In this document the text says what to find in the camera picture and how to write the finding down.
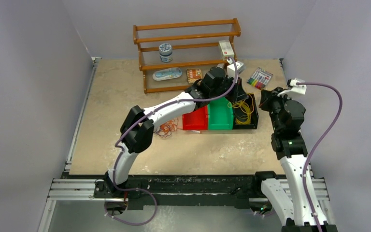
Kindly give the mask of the green plastic bin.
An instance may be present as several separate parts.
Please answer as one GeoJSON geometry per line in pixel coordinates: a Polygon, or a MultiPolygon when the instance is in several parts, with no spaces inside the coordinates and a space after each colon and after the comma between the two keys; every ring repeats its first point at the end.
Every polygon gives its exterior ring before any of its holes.
{"type": "Polygon", "coordinates": [[[231,130],[233,127],[233,109],[228,106],[229,101],[222,97],[211,101],[208,109],[208,130],[231,130]]]}

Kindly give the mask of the red plastic bin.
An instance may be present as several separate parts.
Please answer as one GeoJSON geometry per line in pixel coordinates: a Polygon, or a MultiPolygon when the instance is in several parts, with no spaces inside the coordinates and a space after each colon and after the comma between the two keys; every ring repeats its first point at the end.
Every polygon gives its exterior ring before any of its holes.
{"type": "Polygon", "coordinates": [[[182,128],[184,130],[204,131],[208,129],[208,109],[207,106],[200,108],[192,113],[182,115],[182,128]]]}

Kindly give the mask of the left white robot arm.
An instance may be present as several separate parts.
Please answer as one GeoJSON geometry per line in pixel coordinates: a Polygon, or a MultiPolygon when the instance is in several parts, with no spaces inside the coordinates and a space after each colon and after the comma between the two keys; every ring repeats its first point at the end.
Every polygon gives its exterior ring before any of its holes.
{"type": "Polygon", "coordinates": [[[202,79],[171,100],[148,108],[133,106],[120,128],[121,136],[115,143],[120,152],[113,167],[106,173],[106,192],[114,198],[123,195],[124,183],[128,180],[134,161],[149,148],[155,129],[163,123],[197,111],[220,98],[226,98],[232,103],[247,99],[248,95],[241,86],[241,72],[235,64],[228,65],[226,70],[214,66],[202,79]]]}

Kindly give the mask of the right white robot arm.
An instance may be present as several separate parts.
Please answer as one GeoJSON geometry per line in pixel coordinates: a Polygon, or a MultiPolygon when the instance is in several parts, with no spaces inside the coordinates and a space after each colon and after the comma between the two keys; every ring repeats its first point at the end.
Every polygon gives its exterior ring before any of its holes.
{"type": "Polygon", "coordinates": [[[308,151],[300,132],[306,109],[285,92],[281,87],[262,90],[258,106],[269,113],[271,146],[285,173],[290,195],[275,177],[254,181],[252,191],[267,197],[283,232],[336,232],[337,226],[324,213],[310,176],[308,151]]]}

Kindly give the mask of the black plastic bin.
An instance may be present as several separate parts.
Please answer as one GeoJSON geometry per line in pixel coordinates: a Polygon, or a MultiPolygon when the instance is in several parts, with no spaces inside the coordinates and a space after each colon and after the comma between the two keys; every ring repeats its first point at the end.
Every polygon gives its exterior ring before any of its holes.
{"type": "Polygon", "coordinates": [[[234,130],[255,130],[258,126],[258,111],[253,93],[248,93],[248,99],[231,105],[233,109],[234,130]]]}

